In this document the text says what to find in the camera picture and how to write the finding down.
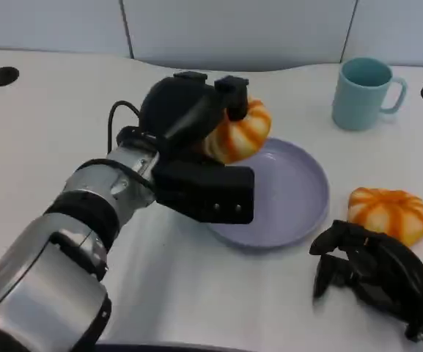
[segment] white table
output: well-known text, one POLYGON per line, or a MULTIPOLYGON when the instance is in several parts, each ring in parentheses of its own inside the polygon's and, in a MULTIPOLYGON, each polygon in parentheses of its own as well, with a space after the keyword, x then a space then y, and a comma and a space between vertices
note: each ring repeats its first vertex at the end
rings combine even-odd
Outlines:
MULTIPOLYGON (((106 119, 116 100, 139 106, 175 70, 112 56, 0 51, 0 67, 21 77, 0 88, 0 256, 41 214, 84 161, 106 152, 106 119)), ((294 142, 323 166, 330 213, 345 219, 358 186, 402 188, 423 197, 423 68, 395 67, 410 86, 397 121, 362 133, 330 118, 338 65, 241 73, 273 113, 272 136, 294 142)), ((210 80, 223 73, 209 73, 210 80)), ((388 102, 395 99, 395 92, 388 102)), ((135 124, 119 109, 116 129, 135 124)), ((316 234, 267 255, 242 254, 203 224, 160 205, 140 210, 110 255, 105 283, 114 311, 104 340, 189 342, 254 351, 423 351, 401 323, 331 288, 312 307, 316 234)), ((423 241, 413 250, 423 260, 423 241)))

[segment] light blue cup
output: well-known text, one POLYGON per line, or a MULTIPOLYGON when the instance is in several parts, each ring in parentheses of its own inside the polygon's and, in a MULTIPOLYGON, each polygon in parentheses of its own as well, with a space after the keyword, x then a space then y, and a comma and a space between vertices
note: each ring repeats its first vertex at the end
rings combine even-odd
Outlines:
POLYGON ((339 73, 332 117, 345 130, 362 131, 371 128, 379 113, 393 114, 402 105, 407 93, 407 82, 393 77, 390 67, 368 57, 345 62, 339 73), (389 109, 382 108, 391 82, 402 86, 397 102, 389 109))

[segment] lavender plate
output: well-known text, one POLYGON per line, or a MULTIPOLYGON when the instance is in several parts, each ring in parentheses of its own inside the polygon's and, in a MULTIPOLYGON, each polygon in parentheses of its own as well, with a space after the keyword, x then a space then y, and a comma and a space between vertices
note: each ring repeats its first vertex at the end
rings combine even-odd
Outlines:
POLYGON ((236 163, 255 172, 254 220, 246 225, 209 224, 241 246, 270 249, 315 231, 328 212, 328 181, 305 150, 268 139, 252 157, 236 163))

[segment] orange squash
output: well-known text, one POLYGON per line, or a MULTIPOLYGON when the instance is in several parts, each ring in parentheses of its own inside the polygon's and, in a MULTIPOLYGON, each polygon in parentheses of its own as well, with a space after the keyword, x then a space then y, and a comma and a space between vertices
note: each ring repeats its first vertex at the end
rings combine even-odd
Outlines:
POLYGON ((263 103, 249 97, 247 115, 240 121, 225 116, 202 143, 203 152, 223 164, 234 163, 255 154, 270 132, 271 116, 263 103))
POLYGON ((423 238, 423 200, 405 191, 360 187, 350 195, 348 221, 411 246, 423 238))

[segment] striped squash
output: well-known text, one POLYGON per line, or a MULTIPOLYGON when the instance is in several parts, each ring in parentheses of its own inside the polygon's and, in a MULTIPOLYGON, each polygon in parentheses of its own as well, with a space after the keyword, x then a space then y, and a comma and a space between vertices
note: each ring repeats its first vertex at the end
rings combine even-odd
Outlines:
POLYGON ((348 221, 411 246, 423 238, 423 200, 405 191, 360 187, 350 196, 348 221))
POLYGON ((224 119, 203 141, 204 153, 224 164, 234 163, 255 154, 270 132, 271 116, 263 103, 249 97, 247 115, 240 121, 224 119))

